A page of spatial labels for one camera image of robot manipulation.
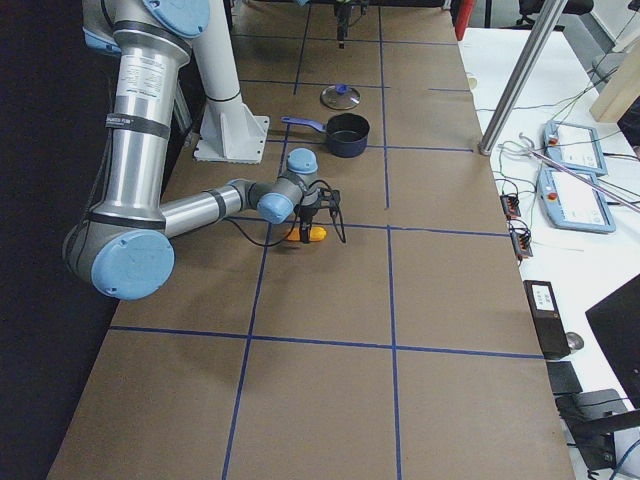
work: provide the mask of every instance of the white label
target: white label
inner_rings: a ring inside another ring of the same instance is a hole
[[[591,225],[605,224],[597,194],[589,185],[568,173],[553,172],[552,175],[565,220]],[[591,180],[587,175],[580,176]]]
[[[116,95],[160,101],[166,69],[166,65],[151,58],[123,55]]]
[[[533,299],[536,302],[538,310],[555,311],[553,308],[553,300],[551,299],[551,291],[546,285],[531,285],[533,291]]]
[[[559,125],[558,143],[562,151],[563,162],[582,167],[598,167],[591,130],[571,125]]]

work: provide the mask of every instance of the red object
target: red object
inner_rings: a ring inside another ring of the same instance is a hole
[[[476,5],[476,0],[462,0],[460,4],[460,10],[458,10],[458,18],[456,18],[456,38],[458,41],[464,38],[464,31],[469,25],[469,19],[471,18],[471,12]]]

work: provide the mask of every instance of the black band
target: black band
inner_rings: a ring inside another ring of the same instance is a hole
[[[171,128],[163,125],[160,122],[155,122],[144,117],[137,117],[134,115],[126,115],[124,113],[110,113],[107,115],[105,121],[107,128],[113,128],[117,130],[129,130],[131,132],[149,133],[156,137],[169,140],[171,135]]]
[[[222,195],[220,195],[217,190],[207,190],[206,193],[211,195],[218,204],[218,219],[226,217],[227,204],[224,203],[224,198],[222,198]]]
[[[211,98],[209,95],[206,95],[206,97],[209,100],[211,100],[212,102],[218,102],[218,103],[230,102],[231,100],[233,100],[234,98],[238,98],[239,96],[240,96],[240,90],[238,90],[238,93],[236,93],[233,97],[225,98],[224,100],[218,100],[216,98]]]
[[[240,197],[240,211],[244,211],[244,198],[242,198],[242,194],[240,193],[240,190],[238,190],[238,187],[236,187],[233,183],[227,183],[227,186],[233,188],[238,193],[238,197]]]
[[[135,218],[112,217],[102,213],[91,212],[89,220],[96,223],[106,223],[107,225],[117,225],[119,227],[144,228],[148,230],[164,230],[167,226],[165,220],[137,220]]]
[[[300,178],[300,176],[298,174],[293,173],[291,170],[286,170],[278,178],[285,178],[285,179],[289,180],[291,183],[293,183],[295,186],[297,186],[300,190],[302,190],[302,193],[304,195],[306,195],[307,192],[309,191],[309,187],[307,187],[307,184],[304,183],[304,180],[302,180],[302,178]]]
[[[149,25],[148,23],[142,22],[134,22],[131,20],[121,20],[119,22],[116,22],[116,24],[114,25],[113,33],[117,33],[118,30],[137,30],[139,32],[148,33],[149,35],[163,38],[180,47],[186,52],[188,56],[191,56],[191,47],[187,42],[174,35],[173,33],[169,33],[168,31],[162,28],[158,28],[155,25]]]

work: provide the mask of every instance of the white pole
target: white pole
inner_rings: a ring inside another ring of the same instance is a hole
[[[223,0],[209,0],[211,18],[193,43],[207,95],[198,160],[259,163],[269,129],[268,117],[256,117],[242,102]]]

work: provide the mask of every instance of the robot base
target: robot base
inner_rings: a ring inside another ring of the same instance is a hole
[[[267,141],[269,117],[254,116],[245,104],[241,108],[247,129],[244,135],[230,127],[231,122],[224,112],[216,116],[211,105],[207,104],[200,128],[201,139],[194,152],[197,160],[260,163]]]

